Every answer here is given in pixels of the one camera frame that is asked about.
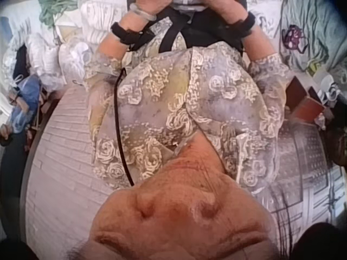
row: bracelet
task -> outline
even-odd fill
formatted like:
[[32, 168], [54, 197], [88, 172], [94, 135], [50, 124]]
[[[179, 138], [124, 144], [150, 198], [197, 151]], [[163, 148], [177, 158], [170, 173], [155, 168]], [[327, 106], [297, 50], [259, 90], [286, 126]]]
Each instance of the bracelet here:
[[156, 15], [150, 15], [147, 12], [141, 10], [140, 8], [138, 8], [138, 6], [136, 5], [136, 3], [132, 3], [130, 5], [130, 10], [132, 12], [134, 12], [135, 14], [141, 16], [142, 18], [150, 21], [150, 22], [154, 22], [157, 20], [157, 16]]

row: floral lace blouse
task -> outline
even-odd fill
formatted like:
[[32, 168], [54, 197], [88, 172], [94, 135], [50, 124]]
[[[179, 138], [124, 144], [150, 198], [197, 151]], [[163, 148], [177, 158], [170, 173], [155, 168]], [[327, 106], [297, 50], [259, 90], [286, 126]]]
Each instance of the floral lace blouse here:
[[[251, 62], [223, 42], [187, 49], [178, 35], [158, 54], [171, 25], [152, 27], [149, 44], [132, 54], [118, 87], [121, 140], [135, 183], [150, 178], [202, 130], [226, 172], [256, 194], [278, 172], [278, 131], [284, 119], [288, 68], [278, 54]], [[121, 62], [96, 53], [86, 66], [94, 172], [112, 188], [129, 187], [114, 120], [113, 91]]]

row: blue clothing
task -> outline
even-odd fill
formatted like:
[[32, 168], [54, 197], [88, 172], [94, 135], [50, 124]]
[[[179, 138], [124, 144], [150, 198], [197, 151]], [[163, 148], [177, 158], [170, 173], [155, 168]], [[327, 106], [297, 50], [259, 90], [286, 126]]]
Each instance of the blue clothing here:
[[12, 124], [15, 134], [24, 130], [27, 124], [30, 124], [37, 112], [38, 99], [40, 96], [40, 79], [37, 75], [27, 77], [18, 85], [19, 96], [28, 104], [29, 111], [23, 113], [21, 107], [17, 105], [10, 116], [9, 121]]

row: black cord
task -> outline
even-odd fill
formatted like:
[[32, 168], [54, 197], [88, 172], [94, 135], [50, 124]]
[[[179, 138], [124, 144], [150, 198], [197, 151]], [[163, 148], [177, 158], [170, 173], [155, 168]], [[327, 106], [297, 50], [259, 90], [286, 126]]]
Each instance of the black cord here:
[[123, 151], [123, 146], [121, 145], [121, 138], [120, 138], [120, 127], [119, 127], [119, 117], [118, 117], [118, 100], [117, 100], [117, 89], [121, 80], [121, 77], [123, 76], [123, 73], [126, 74], [126, 70], [123, 68], [117, 78], [117, 81], [115, 82], [114, 85], [114, 118], [115, 118], [115, 130], [117, 132], [117, 143], [118, 143], [118, 147], [119, 147], [119, 153], [120, 153], [120, 158], [121, 158], [121, 162], [123, 164], [124, 167], [124, 171], [125, 174], [129, 180], [129, 183], [131, 186], [134, 186], [134, 181], [131, 178], [128, 166], [126, 164], [126, 160], [125, 160], [125, 156], [124, 156], [124, 151]]

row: brown box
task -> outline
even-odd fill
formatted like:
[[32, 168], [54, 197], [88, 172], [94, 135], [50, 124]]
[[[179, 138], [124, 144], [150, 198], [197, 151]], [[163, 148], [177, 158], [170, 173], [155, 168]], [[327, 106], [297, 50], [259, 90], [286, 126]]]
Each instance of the brown box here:
[[310, 89], [310, 92], [311, 95], [297, 77], [293, 78], [286, 91], [286, 106], [291, 111], [290, 120], [313, 123], [315, 118], [324, 110], [324, 106], [313, 88]]

